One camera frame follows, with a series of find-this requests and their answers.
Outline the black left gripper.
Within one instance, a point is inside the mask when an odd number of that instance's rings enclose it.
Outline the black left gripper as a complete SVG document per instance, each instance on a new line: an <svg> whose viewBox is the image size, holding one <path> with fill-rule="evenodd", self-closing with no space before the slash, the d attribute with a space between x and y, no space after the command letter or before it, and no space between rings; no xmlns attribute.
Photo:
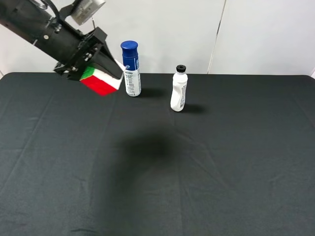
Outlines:
<svg viewBox="0 0 315 236"><path fill-rule="evenodd" d="M87 67L98 69L109 76L120 79L123 70L113 58L105 39L107 34L99 27L86 34L65 64L58 62L54 71L72 81L79 81Z"/></svg>

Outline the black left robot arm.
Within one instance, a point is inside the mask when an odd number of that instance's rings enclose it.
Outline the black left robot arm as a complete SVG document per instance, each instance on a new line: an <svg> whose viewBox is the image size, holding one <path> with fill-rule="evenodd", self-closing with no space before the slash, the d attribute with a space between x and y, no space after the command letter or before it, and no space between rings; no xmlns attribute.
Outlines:
<svg viewBox="0 0 315 236"><path fill-rule="evenodd" d="M57 60L54 71L67 72L70 80L80 80L87 67L119 80L124 70L107 47L106 33L96 27L83 34L66 22L71 16L82 25L104 4L103 0L75 0L58 10L50 0L2 0L0 23Z"/></svg>

